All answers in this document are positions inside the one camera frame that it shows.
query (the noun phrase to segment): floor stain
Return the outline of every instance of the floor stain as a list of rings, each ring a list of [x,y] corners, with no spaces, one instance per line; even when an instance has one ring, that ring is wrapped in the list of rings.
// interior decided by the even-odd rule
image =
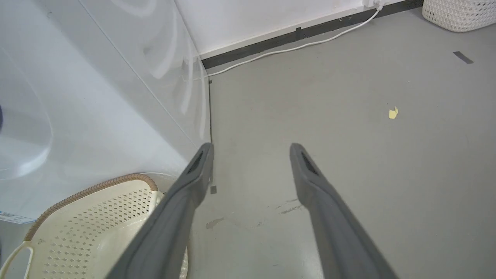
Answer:
[[[219,218],[219,219],[212,220],[212,221],[208,222],[205,227],[207,229],[213,229],[215,227],[215,225],[217,225],[218,223],[220,223],[223,220],[224,220],[224,217]]]
[[[288,210],[285,210],[285,211],[281,212],[280,214],[286,214],[286,213],[289,213],[289,212],[291,212],[291,211],[293,211],[293,210],[297,210],[297,209],[299,209],[299,208],[301,208],[301,207],[302,207],[302,205],[299,205],[299,206],[297,206],[297,207],[293,207],[293,208],[290,208],[290,209],[288,209]]]

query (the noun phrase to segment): white power cable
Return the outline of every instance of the white power cable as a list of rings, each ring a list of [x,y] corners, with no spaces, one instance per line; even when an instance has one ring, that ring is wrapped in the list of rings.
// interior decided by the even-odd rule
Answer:
[[[217,75],[217,74],[221,74],[221,73],[223,73],[223,72],[227,72],[227,71],[229,71],[229,70],[230,70],[230,69],[232,69],[232,68],[236,68],[237,66],[241,66],[241,65],[244,65],[244,64],[246,64],[246,63],[250,63],[250,62],[252,62],[252,61],[258,60],[258,59],[260,59],[260,58],[263,58],[263,57],[266,57],[266,56],[269,56],[269,55],[273,55],[273,54],[277,54],[277,53],[290,52],[290,51],[293,51],[293,50],[299,50],[299,49],[302,49],[302,48],[305,48],[305,47],[309,47],[309,46],[313,46],[313,45],[318,45],[318,44],[322,44],[322,43],[327,43],[327,42],[329,42],[329,41],[332,41],[332,40],[336,39],[337,37],[339,37],[339,36],[341,36],[341,35],[343,35],[343,34],[346,34],[346,33],[350,32],[350,31],[353,31],[353,30],[355,30],[355,29],[357,29],[357,28],[360,28],[360,27],[364,26],[364,25],[365,25],[365,24],[367,24],[369,21],[371,21],[371,20],[372,20],[372,19],[373,19],[373,18],[374,18],[374,17],[375,17],[375,16],[376,16],[376,15],[377,15],[377,14],[378,14],[381,10],[382,10],[382,7],[383,7],[383,6],[384,6],[384,4],[379,3],[379,6],[377,7],[377,11],[376,11],[376,12],[375,12],[375,13],[374,13],[374,14],[373,14],[373,15],[372,15],[369,19],[367,19],[366,21],[364,21],[364,22],[360,23],[359,25],[357,25],[357,26],[355,26],[355,27],[352,27],[352,28],[350,28],[350,29],[348,29],[348,30],[345,30],[345,31],[343,31],[343,32],[341,32],[341,33],[339,33],[339,34],[337,34],[336,36],[334,36],[334,37],[332,37],[332,38],[325,39],[325,40],[323,40],[323,41],[318,41],[318,42],[312,42],[312,43],[304,44],[304,45],[301,45],[301,46],[299,46],[299,47],[295,47],[295,48],[292,48],[292,49],[278,50],[278,51],[273,51],[273,52],[269,52],[269,53],[266,53],[266,54],[262,54],[262,55],[260,55],[260,56],[255,57],[255,58],[252,58],[252,59],[250,59],[250,60],[246,60],[246,61],[244,61],[244,62],[241,62],[241,63],[235,64],[235,65],[232,65],[232,66],[230,66],[230,67],[227,67],[227,68],[225,68],[225,69],[224,69],[224,70],[222,70],[222,71],[218,71],[218,72],[215,72],[215,73],[211,73],[211,74],[209,74],[208,76],[214,76],[214,75]]]

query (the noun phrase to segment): plug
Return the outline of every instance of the plug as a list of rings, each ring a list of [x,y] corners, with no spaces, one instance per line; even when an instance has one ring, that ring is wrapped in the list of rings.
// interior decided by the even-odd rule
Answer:
[[[382,10],[382,7],[386,5],[387,1],[386,0],[373,0],[373,3],[377,5],[378,10]]]

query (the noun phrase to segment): power outlet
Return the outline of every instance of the power outlet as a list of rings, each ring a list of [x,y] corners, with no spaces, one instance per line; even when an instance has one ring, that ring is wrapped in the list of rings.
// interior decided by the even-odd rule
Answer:
[[[374,0],[363,0],[363,5],[367,8],[375,6]]]

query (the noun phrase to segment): white wall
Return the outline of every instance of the white wall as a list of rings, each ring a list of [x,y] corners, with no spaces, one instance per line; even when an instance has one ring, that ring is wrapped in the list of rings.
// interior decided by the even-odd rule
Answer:
[[[176,0],[203,59],[363,11],[361,0]]]

